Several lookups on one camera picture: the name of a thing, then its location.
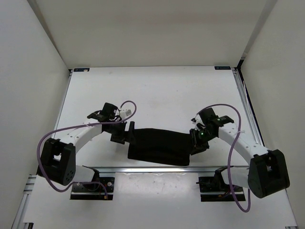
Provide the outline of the black skirt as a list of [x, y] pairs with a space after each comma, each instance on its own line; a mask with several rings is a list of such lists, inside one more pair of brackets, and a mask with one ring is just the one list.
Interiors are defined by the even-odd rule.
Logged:
[[161, 129], [135, 129], [128, 158], [172, 166], [188, 166], [192, 141], [190, 134]]

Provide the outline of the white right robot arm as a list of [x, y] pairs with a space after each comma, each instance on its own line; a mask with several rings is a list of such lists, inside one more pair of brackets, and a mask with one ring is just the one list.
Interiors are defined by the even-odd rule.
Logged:
[[215, 171], [213, 185], [221, 191], [228, 187], [249, 189], [256, 197], [284, 190], [290, 186], [290, 179], [284, 154], [270, 150], [255, 142], [239, 130], [234, 120], [228, 116], [217, 116], [212, 108], [207, 108], [192, 119], [195, 127], [190, 130], [195, 149], [203, 152], [209, 148], [209, 141], [219, 138], [230, 145], [248, 164], [247, 168], [232, 165]]

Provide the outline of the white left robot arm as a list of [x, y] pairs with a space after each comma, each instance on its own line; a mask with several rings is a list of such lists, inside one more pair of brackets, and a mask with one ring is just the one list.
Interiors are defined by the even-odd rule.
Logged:
[[98, 172], [91, 167], [78, 166], [77, 153], [96, 136], [126, 124], [134, 115], [135, 111], [105, 103], [101, 110], [89, 114], [81, 125], [47, 133], [37, 146], [37, 174], [57, 192], [65, 192], [74, 184], [95, 191], [103, 185]]

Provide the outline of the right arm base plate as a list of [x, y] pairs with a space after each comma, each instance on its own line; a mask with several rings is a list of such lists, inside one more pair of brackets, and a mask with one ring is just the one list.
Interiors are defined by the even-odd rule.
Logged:
[[217, 183], [214, 177], [198, 177], [201, 202], [234, 202], [230, 186]]

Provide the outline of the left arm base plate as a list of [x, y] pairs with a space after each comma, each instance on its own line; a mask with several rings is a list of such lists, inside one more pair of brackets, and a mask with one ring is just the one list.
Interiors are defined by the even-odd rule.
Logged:
[[71, 200], [113, 200], [115, 177], [100, 177], [99, 182], [104, 185], [107, 191], [99, 184], [76, 185], [71, 189]]

